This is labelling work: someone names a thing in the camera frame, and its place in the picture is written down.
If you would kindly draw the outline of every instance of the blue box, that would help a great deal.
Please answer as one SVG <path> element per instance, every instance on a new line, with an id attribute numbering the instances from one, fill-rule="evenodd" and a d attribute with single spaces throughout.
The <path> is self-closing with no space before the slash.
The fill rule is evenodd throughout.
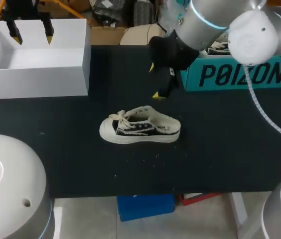
<path id="1" fill-rule="evenodd" d="M 175 210 L 173 195 L 118 196 L 117 206 L 121 222 L 146 218 Z"/>
<path id="2" fill-rule="evenodd" d="M 255 89 L 281 87 L 281 57 L 274 56 L 249 70 Z M 197 58 L 186 71 L 181 71 L 181 77 L 186 91 L 248 88 L 243 65 L 231 56 Z"/>

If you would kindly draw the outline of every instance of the white cardboard box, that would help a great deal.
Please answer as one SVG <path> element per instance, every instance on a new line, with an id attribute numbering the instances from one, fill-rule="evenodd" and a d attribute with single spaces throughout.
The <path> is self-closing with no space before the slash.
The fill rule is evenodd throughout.
<path id="1" fill-rule="evenodd" d="M 0 21 L 0 99 L 88 95 L 91 46 L 86 19 L 51 20 L 48 44 L 41 20 L 17 20 L 23 39 Z"/>

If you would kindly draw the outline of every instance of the black tabletop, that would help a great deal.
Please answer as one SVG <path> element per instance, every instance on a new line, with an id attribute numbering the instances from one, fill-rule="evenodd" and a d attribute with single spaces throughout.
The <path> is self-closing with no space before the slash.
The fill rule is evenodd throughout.
<path id="1" fill-rule="evenodd" d="M 281 135 L 247 90 L 152 99 L 145 46 L 93 46 L 89 96 L 0 100 L 0 134 L 41 158 L 51 196 L 89 197 L 273 190 L 281 180 Z M 281 89 L 255 90 L 281 127 Z M 171 144 L 111 144 L 99 136 L 109 114 L 151 105 L 181 121 Z"/>

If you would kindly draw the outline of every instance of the white rubber sole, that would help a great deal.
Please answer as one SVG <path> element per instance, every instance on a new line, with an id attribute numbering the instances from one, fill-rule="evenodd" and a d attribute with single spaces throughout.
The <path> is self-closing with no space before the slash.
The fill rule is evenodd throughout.
<path id="1" fill-rule="evenodd" d="M 103 132 L 100 128 L 100 136 L 102 139 L 117 144 L 129 144 L 137 142 L 160 142 L 160 143 L 172 143 L 178 140 L 180 131 L 174 135 L 153 135 L 153 136 L 122 136 L 122 135 L 109 135 Z"/>

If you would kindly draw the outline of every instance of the canvas sneaker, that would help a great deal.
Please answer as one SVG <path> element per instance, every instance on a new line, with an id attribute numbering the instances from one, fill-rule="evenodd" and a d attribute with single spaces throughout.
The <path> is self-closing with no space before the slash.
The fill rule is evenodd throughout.
<path id="1" fill-rule="evenodd" d="M 100 126 L 101 137 L 111 143 L 140 141 L 171 143 L 179 138 L 180 122 L 163 115 L 151 106 L 110 115 Z"/>

